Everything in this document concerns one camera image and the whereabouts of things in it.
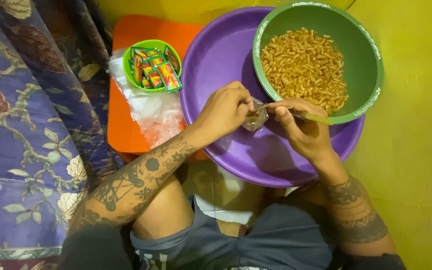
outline green bowl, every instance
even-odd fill
[[[173,47],[171,47],[170,44],[162,41],[162,40],[157,40],[157,39],[149,39],[149,40],[143,40],[140,41],[136,44],[134,44],[133,46],[138,46],[138,47],[144,47],[144,48],[156,48],[159,49],[161,52],[164,52],[164,48],[167,46],[169,48],[169,50],[174,54],[174,56],[176,56],[176,60],[179,63],[179,72],[177,73],[177,76],[181,76],[181,70],[182,70],[182,66],[181,66],[181,59],[180,56],[178,55],[178,53],[173,49]],[[124,69],[124,73],[126,74],[126,77],[128,77],[129,81],[134,84],[135,87],[142,89],[144,91],[147,92],[162,92],[164,91],[164,87],[160,87],[160,88],[155,88],[155,89],[146,89],[144,87],[141,87],[138,85],[138,83],[136,83],[135,79],[133,78],[132,74],[131,74],[131,69],[129,67],[129,61],[128,59],[131,58],[131,47],[129,47],[126,52],[124,53],[123,56],[123,69]]]
[[[322,3],[297,2],[281,5],[271,11],[258,26],[253,43],[253,64],[266,93],[274,101],[283,98],[267,80],[261,64],[260,50],[274,36],[304,27],[319,35],[329,35],[343,54],[343,79],[349,95],[345,105],[331,114],[334,124],[350,122],[363,115],[378,98],[383,84],[383,60],[375,41],[347,12]]]

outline tattooed forearm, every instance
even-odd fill
[[[122,225],[137,217],[168,177],[197,150],[192,138],[182,132],[108,177],[77,209],[71,227]]]
[[[341,240],[347,243],[372,243],[388,234],[388,229],[373,208],[359,181],[350,176],[339,185],[324,186]]]

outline purple floral curtain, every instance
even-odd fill
[[[94,0],[0,0],[0,270],[56,269],[75,206],[121,164],[111,42]]]

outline clear plastic bag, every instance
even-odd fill
[[[135,87],[123,69],[123,55],[128,48],[113,52],[107,72],[117,88],[126,97],[131,118],[137,121],[141,134],[153,149],[181,132],[180,122],[184,119],[179,92],[150,93]]]
[[[258,109],[261,106],[263,106],[263,102],[261,102],[259,99],[252,98],[252,103],[254,104],[254,109]],[[244,119],[244,123],[241,125],[248,131],[256,131],[256,130],[262,130],[263,124],[266,123],[266,121],[269,119],[268,111],[265,107],[261,108],[260,110],[256,111],[255,113],[249,112],[246,116],[246,119]]]

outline gray shorts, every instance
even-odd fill
[[[223,270],[250,266],[269,270],[329,270],[341,264],[326,210],[296,197],[281,197],[242,237],[222,234],[214,218],[189,197],[193,224],[168,237],[143,241],[131,233],[136,254],[151,270]]]

